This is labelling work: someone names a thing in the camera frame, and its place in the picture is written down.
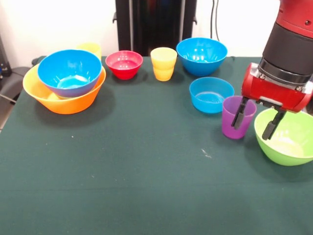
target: orange bowl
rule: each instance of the orange bowl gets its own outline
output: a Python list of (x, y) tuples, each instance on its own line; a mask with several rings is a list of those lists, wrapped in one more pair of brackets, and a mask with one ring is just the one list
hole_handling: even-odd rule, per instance
[(106, 71), (102, 67), (100, 77), (90, 92), (79, 97), (61, 99), (40, 81), (37, 69), (38, 65), (27, 72), (23, 79), (23, 88), (31, 97), (57, 114), (75, 114), (87, 109), (94, 102), (106, 79)]

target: cup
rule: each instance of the cup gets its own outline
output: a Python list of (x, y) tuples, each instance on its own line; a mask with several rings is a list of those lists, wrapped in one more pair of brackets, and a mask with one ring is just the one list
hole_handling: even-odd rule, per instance
[(82, 43), (76, 47), (79, 50), (86, 50), (95, 54), (101, 60), (101, 47), (97, 43)]
[(168, 47), (158, 47), (150, 53), (153, 72), (156, 79), (162, 82), (171, 79), (177, 59), (177, 52)]
[(231, 124), (236, 116), (242, 98), (242, 96), (234, 95), (226, 98), (223, 102), (222, 132), (225, 136), (234, 140), (241, 139), (246, 135), (250, 123), (257, 111), (255, 103), (252, 100), (249, 100), (246, 104), (244, 119), (241, 126), (238, 129), (232, 127)]

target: yellow cup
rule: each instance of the yellow cup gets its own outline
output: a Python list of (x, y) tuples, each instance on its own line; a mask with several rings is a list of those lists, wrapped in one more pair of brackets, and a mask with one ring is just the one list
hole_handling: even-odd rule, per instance
[(101, 47), (97, 43), (82, 43), (78, 45), (76, 49), (89, 51), (101, 60)]
[(153, 72), (156, 79), (162, 82), (171, 79), (177, 60), (177, 52), (168, 47), (158, 47), (150, 53)]

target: green bowl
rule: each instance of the green bowl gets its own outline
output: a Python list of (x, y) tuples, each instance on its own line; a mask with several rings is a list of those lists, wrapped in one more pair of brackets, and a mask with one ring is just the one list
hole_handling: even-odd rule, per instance
[(271, 140), (262, 139), (267, 124), (277, 111), (266, 109), (255, 119), (254, 129), (258, 143), (273, 162), (285, 165), (302, 165), (313, 160), (313, 117), (307, 113), (287, 112)]

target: white wall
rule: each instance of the white wall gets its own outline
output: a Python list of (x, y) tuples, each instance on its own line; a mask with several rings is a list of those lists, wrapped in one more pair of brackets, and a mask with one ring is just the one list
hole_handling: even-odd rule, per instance
[[(211, 0), (198, 0), (193, 37), (210, 37)], [(235, 56), (261, 56), (279, 0), (220, 0), (218, 32)], [(0, 34), (12, 67), (56, 50), (94, 41), (118, 50), (115, 0), (0, 0)]]

